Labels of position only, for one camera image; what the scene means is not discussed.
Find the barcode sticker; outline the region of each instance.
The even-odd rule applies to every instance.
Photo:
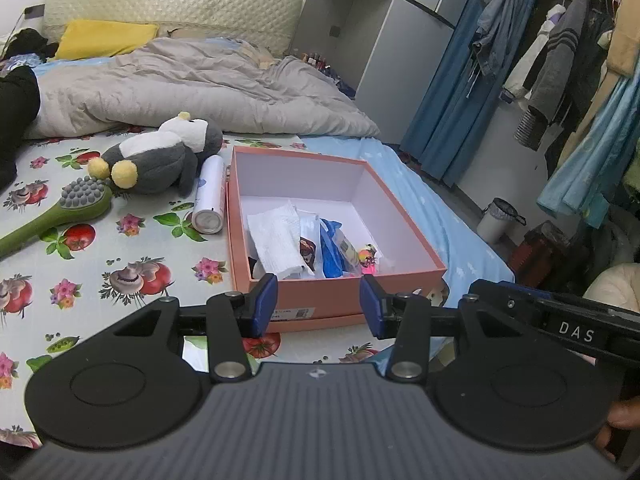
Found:
[[[290,321],[292,319],[309,319],[314,315],[314,308],[284,308],[274,310],[271,314],[272,321]]]

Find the pink box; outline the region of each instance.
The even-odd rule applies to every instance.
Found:
[[[236,290],[248,292],[247,214],[256,214],[291,200],[300,210],[342,224],[356,250],[373,244],[382,256],[376,278],[387,292],[427,295],[446,268],[368,162],[340,156],[235,146],[227,195],[229,255]],[[306,314],[308,319],[279,320],[268,332],[290,332],[363,323],[359,277],[324,280],[281,280],[278,310]],[[290,312],[279,313],[281,318]]]

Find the white trash bin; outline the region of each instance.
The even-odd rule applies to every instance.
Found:
[[[494,198],[484,210],[484,216],[478,224],[476,233],[489,245],[495,244],[513,221],[527,225],[524,216],[518,215],[514,206],[506,200]]]

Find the quilted headboard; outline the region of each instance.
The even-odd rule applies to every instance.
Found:
[[[43,32],[57,41],[76,18],[158,23],[161,33],[194,28],[281,54],[289,47],[301,7],[302,0],[45,0]]]

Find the human hand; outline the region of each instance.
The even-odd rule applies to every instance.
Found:
[[[619,430],[636,430],[640,428],[640,397],[630,400],[619,400],[611,405],[607,423],[596,437],[595,445],[610,459],[615,460],[613,454],[605,448],[611,440],[611,428]]]

